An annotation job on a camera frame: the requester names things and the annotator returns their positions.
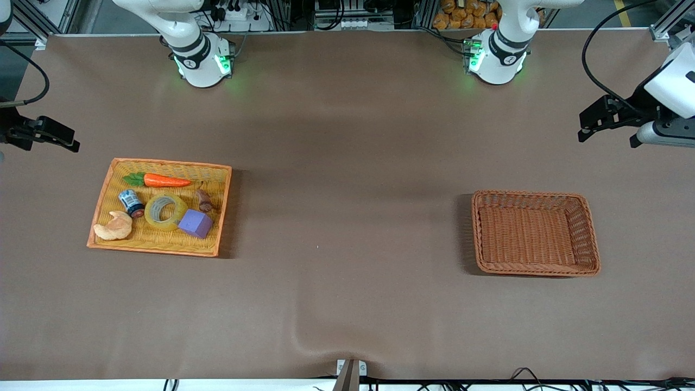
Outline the yellow packing tape roll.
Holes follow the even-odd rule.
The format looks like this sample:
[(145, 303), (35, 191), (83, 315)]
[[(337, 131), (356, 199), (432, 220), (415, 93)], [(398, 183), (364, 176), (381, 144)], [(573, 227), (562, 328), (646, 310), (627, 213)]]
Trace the yellow packing tape roll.
[(172, 232), (179, 228), (188, 211), (187, 203), (178, 195), (163, 192), (154, 195), (146, 204), (144, 217), (152, 228)]

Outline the orange-yellow woven tray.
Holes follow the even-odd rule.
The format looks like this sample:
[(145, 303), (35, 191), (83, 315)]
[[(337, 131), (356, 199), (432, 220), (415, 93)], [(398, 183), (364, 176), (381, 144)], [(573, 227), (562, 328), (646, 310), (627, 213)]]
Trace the orange-yellow woven tray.
[[(145, 172), (190, 180), (186, 187), (137, 187), (127, 185), (122, 177), (130, 173)], [(145, 205), (154, 195), (170, 192), (181, 197), (189, 210), (198, 210), (195, 191), (202, 185), (210, 195), (214, 210), (208, 213), (213, 226), (206, 238), (195, 238), (179, 230), (164, 232), (151, 227), (141, 216), (132, 220), (132, 231), (127, 238), (105, 241), (90, 230), (87, 247), (109, 250), (134, 251), (199, 257), (216, 257), (223, 237), (224, 220), (228, 210), (228, 197), (233, 170), (230, 166), (200, 162), (183, 162), (163, 159), (112, 159), (92, 218), (92, 225), (107, 224), (109, 211), (125, 211), (118, 195), (125, 189), (134, 189)]]

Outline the aluminium frame profile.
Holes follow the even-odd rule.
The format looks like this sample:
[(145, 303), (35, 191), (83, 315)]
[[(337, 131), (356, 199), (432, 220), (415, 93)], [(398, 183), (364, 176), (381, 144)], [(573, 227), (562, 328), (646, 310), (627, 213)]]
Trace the aluminium frame profile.
[(660, 18), (649, 26), (654, 42), (667, 42), (674, 34), (686, 30), (686, 36), (695, 29), (695, 0), (656, 0), (655, 9)]
[(10, 0), (12, 18), (2, 38), (42, 51), (50, 36), (72, 32), (85, 2), (89, 0)]

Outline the purple cube block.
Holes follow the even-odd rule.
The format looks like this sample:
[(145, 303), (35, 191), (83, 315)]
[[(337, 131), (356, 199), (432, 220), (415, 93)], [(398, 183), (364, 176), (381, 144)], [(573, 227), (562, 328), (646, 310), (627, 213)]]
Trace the purple cube block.
[(213, 226), (213, 220), (202, 211), (187, 210), (177, 228), (195, 238), (206, 238)]

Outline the small brown toy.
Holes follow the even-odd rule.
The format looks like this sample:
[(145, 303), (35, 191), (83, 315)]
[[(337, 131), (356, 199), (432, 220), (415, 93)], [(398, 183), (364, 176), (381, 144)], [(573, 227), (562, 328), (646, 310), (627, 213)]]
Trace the small brown toy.
[(214, 205), (212, 203), (210, 195), (203, 189), (203, 186), (200, 185), (198, 188), (196, 188), (195, 191), (195, 196), (198, 198), (198, 210), (203, 212), (203, 213), (210, 213), (213, 211)]

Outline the metal table edge bracket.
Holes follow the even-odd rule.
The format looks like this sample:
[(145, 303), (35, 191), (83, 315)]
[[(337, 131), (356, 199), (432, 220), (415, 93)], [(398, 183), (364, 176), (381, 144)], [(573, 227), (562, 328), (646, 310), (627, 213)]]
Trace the metal table edge bracket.
[(337, 380), (332, 391), (361, 391), (361, 379), (367, 376), (367, 363), (356, 359), (337, 361)]

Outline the orange bread bag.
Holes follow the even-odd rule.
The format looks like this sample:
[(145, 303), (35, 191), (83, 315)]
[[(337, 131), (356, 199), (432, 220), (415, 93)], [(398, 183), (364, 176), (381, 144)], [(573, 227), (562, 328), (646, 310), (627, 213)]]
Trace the orange bread bag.
[(495, 29), (502, 17), (496, 0), (439, 0), (432, 28)]

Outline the brown wicker basket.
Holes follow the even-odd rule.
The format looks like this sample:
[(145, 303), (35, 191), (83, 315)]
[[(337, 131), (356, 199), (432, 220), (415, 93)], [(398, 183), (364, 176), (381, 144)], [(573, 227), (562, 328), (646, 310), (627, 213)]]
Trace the brown wicker basket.
[(476, 264), (485, 273), (576, 278), (601, 271), (592, 214), (580, 194), (479, 190), (471, 219)]

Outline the white power strip with plugs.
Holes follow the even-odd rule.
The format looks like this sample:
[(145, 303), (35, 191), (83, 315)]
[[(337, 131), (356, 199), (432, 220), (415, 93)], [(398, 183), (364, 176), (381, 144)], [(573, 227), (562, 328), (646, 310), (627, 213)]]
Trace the white power strip with plugs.
[(204, 16), (215, 32), (264, 32), (275, 30), (270, 8), (255, 0), (210, 0)]

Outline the orange toy carrot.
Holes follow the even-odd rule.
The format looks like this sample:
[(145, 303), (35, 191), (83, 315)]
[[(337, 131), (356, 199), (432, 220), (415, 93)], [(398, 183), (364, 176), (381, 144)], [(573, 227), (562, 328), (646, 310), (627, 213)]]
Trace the orange toy carrot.
[(186, 187), (191, 185), (190, 180), (172, 178), (171, 176), (158, 175), (156, 173), (136, 172), (122, 177), (122, 180), (130, 186), (137, 187)]

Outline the small blue white can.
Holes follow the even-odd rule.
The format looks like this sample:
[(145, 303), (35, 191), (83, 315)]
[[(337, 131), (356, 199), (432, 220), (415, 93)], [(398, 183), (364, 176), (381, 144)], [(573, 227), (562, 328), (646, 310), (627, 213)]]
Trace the small blue white can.
[(146, 205), (141, 202), (134, 189), (125, 189), (118, 195), (118, 198), (131, 218), (139, 218), (144, 215)]

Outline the toy croissant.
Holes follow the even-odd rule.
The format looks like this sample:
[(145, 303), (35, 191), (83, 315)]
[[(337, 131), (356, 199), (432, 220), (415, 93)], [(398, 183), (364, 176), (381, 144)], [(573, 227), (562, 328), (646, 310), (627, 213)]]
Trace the toy croissant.
[(127, 238), (132, 231), (132, 218), (124, 211), (109, 211), (111, 220), (107, 224), (95, 224), (93, 232), (105, 241)]

